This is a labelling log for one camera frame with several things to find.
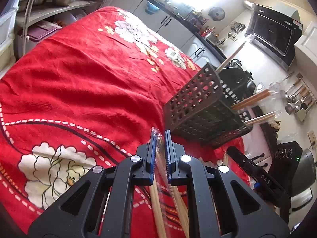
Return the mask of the round wall fan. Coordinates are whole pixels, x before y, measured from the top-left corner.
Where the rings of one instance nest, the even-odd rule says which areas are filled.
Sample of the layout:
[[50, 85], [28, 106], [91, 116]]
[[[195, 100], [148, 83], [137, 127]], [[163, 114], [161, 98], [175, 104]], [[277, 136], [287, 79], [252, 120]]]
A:
[[223, 8], [221, 7], [212, 7], [208, 11], [208, 16], [214, 21], [218, 22], [225, 18], [226, 13]]

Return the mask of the white plastic drawer unit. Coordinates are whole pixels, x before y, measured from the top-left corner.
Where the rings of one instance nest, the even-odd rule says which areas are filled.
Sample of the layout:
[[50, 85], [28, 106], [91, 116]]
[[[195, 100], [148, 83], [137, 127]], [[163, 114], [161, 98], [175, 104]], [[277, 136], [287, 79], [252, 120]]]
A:
[[15, 61], [13, 42], [18, 3], [19, 0], [9, 0], [1, 12], [1, 70]]

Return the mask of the blue bowl on cabinet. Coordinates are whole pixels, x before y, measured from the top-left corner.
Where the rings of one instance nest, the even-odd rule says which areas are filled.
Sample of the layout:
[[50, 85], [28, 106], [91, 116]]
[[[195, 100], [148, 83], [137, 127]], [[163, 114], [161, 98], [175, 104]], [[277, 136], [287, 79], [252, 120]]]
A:
[[153, 3], [151, 2], [147, 2], [146, 4], [146, 8], [145, 8], [145, 12], [149, 15], [153, 15], [155, 13], [157, 13], [158, 11], [160, 11], [161, 9], [158, 8], [157, 6], [155, 6]]

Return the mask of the metal chopsticks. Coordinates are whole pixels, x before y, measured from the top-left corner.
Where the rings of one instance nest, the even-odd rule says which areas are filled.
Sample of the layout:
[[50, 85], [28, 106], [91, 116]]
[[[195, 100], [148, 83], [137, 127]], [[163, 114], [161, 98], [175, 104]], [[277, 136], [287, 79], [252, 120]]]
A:
[[245, 41], [243, 44], [241, 44], [240, 47], [231, 56], [226, 58], [226, 60], [215, 70], [215, 72], [216, 73], [221, 72], [225, 68], [225, 66], [227, 66], [234, 59], [234, 57], [245, 46], [246, 43], [247, 43], [247, 41]]

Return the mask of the red floral tablecloth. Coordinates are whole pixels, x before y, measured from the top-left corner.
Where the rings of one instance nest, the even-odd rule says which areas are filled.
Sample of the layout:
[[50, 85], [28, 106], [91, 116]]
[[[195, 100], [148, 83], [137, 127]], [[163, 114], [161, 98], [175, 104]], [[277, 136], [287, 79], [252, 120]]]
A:
[[40, 42], [1, 78], [1, 204], [30, 224], [95, 165], [164, 128], [200, 67], [135, 15], [104, 7]]

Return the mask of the metal shelf table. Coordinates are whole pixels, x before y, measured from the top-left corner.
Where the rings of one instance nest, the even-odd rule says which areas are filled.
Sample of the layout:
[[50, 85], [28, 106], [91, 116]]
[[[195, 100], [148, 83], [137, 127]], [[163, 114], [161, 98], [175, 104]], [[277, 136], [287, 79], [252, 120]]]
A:
[[17, 13], [16, 16], [16, 26], [23, 30], [21, 35], [21, 57], [26, 53], [26, 43], [28, 40], [27, 31], [29, 26], [56, 14], [98, 4], [98, 2], [94, 1], [75, 0], [66, 7], [59, 7], [53, 5], [51, 0], [48, 0], [43, 5], [35, 6], [33, 9], [34, 1], [35, 0], [29, 0], [27, 2], [26, 10]]

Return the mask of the chopsticks bundle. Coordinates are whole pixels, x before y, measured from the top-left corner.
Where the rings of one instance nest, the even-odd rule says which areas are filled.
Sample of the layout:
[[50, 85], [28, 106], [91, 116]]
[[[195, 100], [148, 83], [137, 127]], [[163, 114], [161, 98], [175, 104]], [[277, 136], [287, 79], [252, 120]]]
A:
[[265, 89], [265, 90], [255, 94], [255, 95], [252, 95], [251, 97], [244, 99], [243, 101], [238, 102], [237, 104], [231, 106], [231, 110], [232, 111], [239, 111], [239, 110], [245, 108], [246, 106], [252, 105], [252, 104], [254, 104], [254, 103], [270, 96], [270, 95], [271, 95], [270, 90]]

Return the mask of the black range hood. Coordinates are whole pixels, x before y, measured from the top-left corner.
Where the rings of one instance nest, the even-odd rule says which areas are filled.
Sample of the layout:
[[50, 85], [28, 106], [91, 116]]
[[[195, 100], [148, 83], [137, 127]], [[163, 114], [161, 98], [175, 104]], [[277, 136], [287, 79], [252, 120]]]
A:
[[245, 36], [252, 37], [253, 43], [285, 71], [294, 61], [294, 45], [302, 33], [303, 24], [297, 9], [282, 4], [274, 8], [252, 4]]

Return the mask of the hanging ladles and utensils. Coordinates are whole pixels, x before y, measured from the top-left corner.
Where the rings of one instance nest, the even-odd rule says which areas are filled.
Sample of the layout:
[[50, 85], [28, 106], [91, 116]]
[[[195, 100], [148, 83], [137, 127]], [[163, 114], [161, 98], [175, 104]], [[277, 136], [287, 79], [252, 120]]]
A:
[[316, 96], [308, 87], [301, 73], [297, 73], [296, 80], [287, 89], [281, 90], [282, 100], [285, 102], [285, 111], [288, 115], [294, 115], [296, 119], [303, 123], [310, 110], [316, 106]]

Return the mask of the black plastic utensil basket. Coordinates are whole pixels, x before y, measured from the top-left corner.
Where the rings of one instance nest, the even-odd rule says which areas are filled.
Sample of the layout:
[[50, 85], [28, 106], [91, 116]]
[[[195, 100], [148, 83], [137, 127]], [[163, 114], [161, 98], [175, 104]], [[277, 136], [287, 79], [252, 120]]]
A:
[[207, 63], [164, 105], [165, 129], [213, 148], [250, 133], [250, 113], [232, 109], [243, 100], [248, 81], [241, 69], [216, 73]]

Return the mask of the wooden chopsticks long pair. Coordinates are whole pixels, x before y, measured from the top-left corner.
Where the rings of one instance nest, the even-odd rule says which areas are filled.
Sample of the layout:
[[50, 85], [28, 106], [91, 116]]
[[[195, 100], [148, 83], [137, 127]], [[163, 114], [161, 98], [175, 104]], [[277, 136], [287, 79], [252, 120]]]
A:
[[187, 206], [178, 188], [168, 183], [163, 136], [155, 127], [151, 129], [150, 142], [155, 171], [149, 191], [158, 237], [189, 237]]

